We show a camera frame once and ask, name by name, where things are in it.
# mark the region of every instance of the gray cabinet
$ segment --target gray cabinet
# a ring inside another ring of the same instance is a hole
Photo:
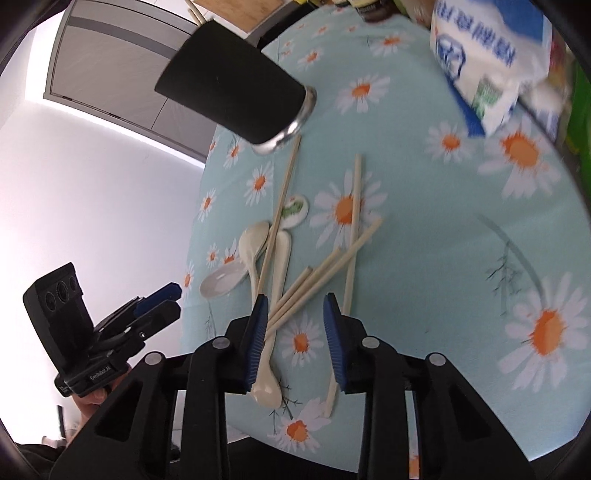
[[[138,0],[76,0],[56,38],[45,98],[205,161],[215,123],[154,92],[195,28]]]

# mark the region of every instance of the white wall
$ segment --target white wall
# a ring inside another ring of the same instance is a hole
[[[25,96],[25,80],[34,32],[29,32],[0,75],[0,128]]]
[[[57,438],[57,403],[75,413],[53,386],[24,291],[71,261],[97,323],[135,296],[181,282],[201,174],[47,102],[21,103],[0,128],[0,417],[16,441]],[[179,338],[176,322],[143,353],[173,356]]]

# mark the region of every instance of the chopstick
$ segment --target chopstick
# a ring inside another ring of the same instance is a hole
[[[199,11],[199,9],[195,6],[195,4],[191,0],[185,0],[185,3],[191,9],[191,12],[193,13],[193,15],[195,17],[195,20],[197,21],[197,25],[203,25],[207,20],[205,20],[205,17],[202,15],[202,13]]]
[[[288,288],[287,291],[283,294],[283,296],[279,299],[279,301],[271,307],[271,310],[269,311],[269,318],[272,318],[273,315],[275,315],[279,311],[279,309],[283,307],[283,305],[285,305],[287,300],[289,300],[291,296],[296,292],[296,290],[300,288],[300,286],[304,283],[304,281],[310,276],[312,272],[312,267],[306,267],[302,271],[302,273],[300,273],[300,276],[296,278],[293,285],[290,288]]]
[[[333,265],[336,259],[341,255],[343,251],[340,248],[336,248],[332,253],[326,257],[318,267],[316,267],[310,276],[304,281],[300,288],[298,288],[293,295],[287,299],[284,305],[280,309],[276,309],[272,316],[269,316],[267,323],[267,332],[274,325],[274,323],[281,318],[281,316],[287,312],[300,298],[302,298],[306,292],[325,274],[325,272]]]
[[[359,233],[359,217],[361,215],[361,155],[355,156],[355,166],[353,169],[353,213],[351,218],[351,244],[357,240]],[[351,314],[351,304],[353,303],[353,284],[355,282],[355,264],[357,261],[357,254],[351,258],[349,266],[347,267],[347,279],[345,281],[345,296],[343,298],[343,314],[349,316]],[[324,416],[330,417],[332,415],[333,407],[335,406],[336,394],[339,389],[339,384],[335,379],[335,372],[330,367],[330,382],[329,390],[326,394],[326,402],[324,403]]]
[[[289,303],[287,302],[275,315],[277,319],[275,320],[275,317],[272,319],[274,321],[267,329],[265,340],[267,340],[273,332],[276,332],[280,327],[282,327],[291,316],[296,314],[299,309],[302,308],[306,302],[312,298],[313,295],[318,293],[318,291],[324,287],[324,285],[326,285],[332,279],[332,277],[334,277],[351,260],[351,258],[353,258],[353,256],[361,249],[361,247],[367,243],[367,241],[378,230],[382,223],[383,220],[381,218],[378,218],[374,223],[372,223],[371,226],[363,233],[363,235],[361,235],[357,241],[349,247],[345,254],[339,258],[336,263],[322,276],[322,278],[314,283],[314,285],[312,285],[310,289],[291,306],[291,308],[286,308],[287,304]]]
[[[271,257],[273,254],[273,250],[275,248],[275,239],[277,237],[277,232],[279,231],[281,212],[283,211],[283,206],[285,205],[285,197],[287,196],[287,189],[290,185],[291,174],[294,170],[294,165],[296,164],[297,153],[300,149],[300,141],[301,135],[298,134],[295,136],[294,139],[294,145],[291,149],[291,158],[289,160],[289,163],[287,164],[287,170],[285,171],[285,176],[283,178],[283,185],[281,186],[279,199],[277,200],[277,209],[275,210],[273,225],[271,227],[271,232],[269,233],[269,246],[267,248],[267,251],[265,252],[265,258],[262,261],[261,275],[259,276],[259,283],[256,291],[257,294],[262,293],[263,289],[265,288],[265,281],[267,280],[267,274],[269,272],[269,266],[271,264]]]

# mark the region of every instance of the floral tablecloth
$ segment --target floral tablecloth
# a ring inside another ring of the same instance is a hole
[[[529,458],[572,439],[591,400],[590,232],[538,126],[517,107],[492,138],[469,137],[428,32],[403,17],[368,25],[353,9],[321,8],[265,54],[319,97],[291,182],[310,213],[290,231],[286,285],[348,246],[353,159],[362,154],[362,226],[378,217],[384,225],[358,256],[352,315],[401,353],[447,355]],[[249,313],[248,279],[212,301],[199,284],[236,261],[246,227],[271,221],[290,150],[261,157],[217,129],[184,283],[186,351]],[[322,416],[330,375],[322,297],[341,299],[344,277],[278,332],[282,408],[229,395],[227,411],[229,424],[256,439],[355,471],[363,397],[340,395],[332,417]],[[416,454],[414,441],[413,470]]]

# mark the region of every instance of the blue logo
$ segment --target blue logo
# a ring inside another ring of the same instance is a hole
[[[449,35],[439,35],[435,42],[435,51],[441,66],[447,71],[452,81],[456,81],[466,64],[466,52],[461,43]]]

